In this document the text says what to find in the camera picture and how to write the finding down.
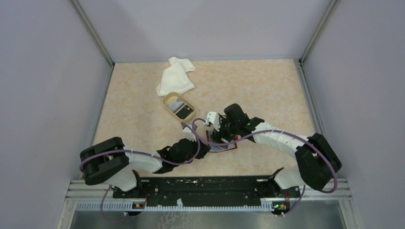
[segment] white wall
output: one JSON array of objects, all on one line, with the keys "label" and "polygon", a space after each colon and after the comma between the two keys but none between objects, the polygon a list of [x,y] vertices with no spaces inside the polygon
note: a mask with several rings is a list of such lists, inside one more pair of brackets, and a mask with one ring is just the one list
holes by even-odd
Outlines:
[{"label": "white wall", "polygon": [[0,228],[55,228],[109,66],[67,0],[0,1]]},{"label": "white wall", "polygon": [[80,0],[115,62],[300,58],[330,0]]},{"label": "white wall", "polygon": [[367,229],[404,228],[405,1],[344,0],[306,68]]}]

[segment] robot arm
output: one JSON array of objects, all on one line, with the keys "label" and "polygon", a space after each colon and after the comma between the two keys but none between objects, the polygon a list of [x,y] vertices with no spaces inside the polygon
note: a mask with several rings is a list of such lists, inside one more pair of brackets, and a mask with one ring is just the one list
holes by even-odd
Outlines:
[{"label": "robot arm", "polygon": [[215,142],[232,141],[234,135],[241,137],[251,135],[248,140],[269,145],[297,160],[297,166],[287,169],[281,168],[272,175],[280,189],[306,184],[321,191],[332,178],[332,172],[327,164],[319,155],[314,156],[313,153],[315,152],[302,140],[309,142],[322,152],[334,172],[338,172],[341,168],[340,160],[325,137],[320,134],[309,137],[292,135],[272,126],[261,118],[249,119],[238,104],[228,106],[224,112],[225,115],[209,112],[205,116],[206,125],[214,125],[211,138]]},{"label": "robot arm", "polygon": [[[211,139],[215,142],[226,143],[232,141],[235,135],[241,137],[249,135],[248,140],[269,145],[297,160],[297,166],[288,169],[281,168],[270,176],[268,182],[274,193],[304,184],[315,190],[322,190],[332,178],[332,173],[325,162],[318,156],[314,156],[313,150],[298,138],[308,141],[320,150],[335,172],[341,168],[339,159],[322,135],[314,134],[311,137],[286,135],[283,130],[268,124],[263,119],[257,117],[249,119],[238,104],[228,106],[224,112],[225,115],[208,112],[205,116],[205,125],[213,125]],[[157,174],[170,172],[176,166],[188,163],[193,158],[198,149],[198,141],[200,150],[195,158],[203,158],[210,147],[204,144],[202,139],[197,139],[189,128],[183,127],[183,133],[186,138],[171,147],[167,146],[154,152],[129,149],[124,146],[119,137],[84,150],[80,154],[82,164],[87,158],[106,151],[125,151],[97,157],[83,164],[86,184],[94,185],[106,182],[119,188],[122,192],[134,190],[141,185],[140,177],[135,170],[143,169]]]}]

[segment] table surface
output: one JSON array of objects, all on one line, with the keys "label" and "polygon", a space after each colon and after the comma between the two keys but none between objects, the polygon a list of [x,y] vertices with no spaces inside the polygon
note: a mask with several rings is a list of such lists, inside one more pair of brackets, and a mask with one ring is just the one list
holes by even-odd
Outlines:
[{"label": "table surface", "polygon": [[[247,115],[300,135],[314,129],[292,59],[193,61],[187,73],[195,88],[183,94],[196,108],[195,117],[238,103]],[[119,136],[125,145],[146,151],[171,146],[184,138],[181,125],[156,95],[168,62],[117,63],[100,117],[95,144]],[[204,135],[202,124],[198,133]],[[142,177],[269,175],[296,161],[270,146],[250,141],[222,153],[208,153],[201,160],[166,174],[139,171]]]}]

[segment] small tray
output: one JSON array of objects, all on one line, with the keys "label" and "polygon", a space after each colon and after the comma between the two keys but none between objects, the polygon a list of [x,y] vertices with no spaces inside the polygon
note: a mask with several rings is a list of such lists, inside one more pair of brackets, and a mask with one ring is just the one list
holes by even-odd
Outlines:
[{"label": "small tray", "polygon": [[162,100],[163,106],[180,122],[189,122],[195,116],[195,108],[177,92],[170,92]]}]

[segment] white towel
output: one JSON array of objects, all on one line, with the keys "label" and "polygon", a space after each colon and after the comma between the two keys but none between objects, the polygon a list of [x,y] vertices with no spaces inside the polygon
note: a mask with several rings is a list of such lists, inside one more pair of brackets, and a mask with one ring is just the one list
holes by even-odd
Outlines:
[{"label": "white towel", "polygon": [[163,71],[160,84],[156,87],[156,93],[159,97],[170,92],[184,94],[194,88],[194,84],[186,74],[186,72],[195,70],[191,61],[172,57],[169,59],[169,63],[171,66]]}]

